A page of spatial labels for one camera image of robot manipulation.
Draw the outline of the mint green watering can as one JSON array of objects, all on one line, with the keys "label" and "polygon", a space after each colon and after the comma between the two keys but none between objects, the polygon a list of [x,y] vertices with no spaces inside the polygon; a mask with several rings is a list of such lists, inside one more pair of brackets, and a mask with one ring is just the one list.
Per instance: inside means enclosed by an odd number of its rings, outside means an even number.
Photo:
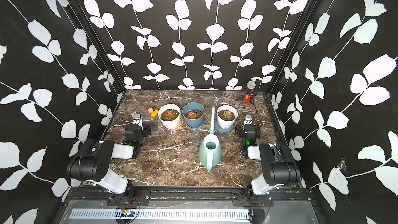
[{"label": "mint green watering can", "polygon": [[214,134],[215,131],[215,108],[211,111],[211,123],[209,134],[205,136],[199,149],[199,159],[203,166],[208,171],[216,167],[222,157],[222,147],[218,137]]}]

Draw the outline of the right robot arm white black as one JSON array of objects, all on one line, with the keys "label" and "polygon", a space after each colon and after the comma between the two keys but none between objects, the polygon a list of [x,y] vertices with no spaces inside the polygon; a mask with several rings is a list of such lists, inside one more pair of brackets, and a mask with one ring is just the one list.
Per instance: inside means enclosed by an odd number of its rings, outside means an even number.
[{"label": "right robot arm white black", "polygon": [[287,144],[257,144],[260,127],[244,124],[235,127],[235,133],[242,139],[240,153],[247,159],[261,163],[262,174],[248,186],[251,196],[267,195],[281,186],[298,183],[302,177]]}]

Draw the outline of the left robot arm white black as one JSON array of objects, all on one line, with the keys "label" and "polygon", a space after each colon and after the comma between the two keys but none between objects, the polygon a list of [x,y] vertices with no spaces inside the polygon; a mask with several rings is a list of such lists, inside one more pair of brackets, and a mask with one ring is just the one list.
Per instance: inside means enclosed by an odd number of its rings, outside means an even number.
[{"label": "left robot arm white black", "polygon": [[88,181],[113,194],[136,197],[132,183],[110,168],[113,159],[136,159],[141,152],[143,139],[151,135],[151,126],[129,123],[125,127],[125,140],[88,140],[77,151],[66,168],[67,175],[79,181]]}]

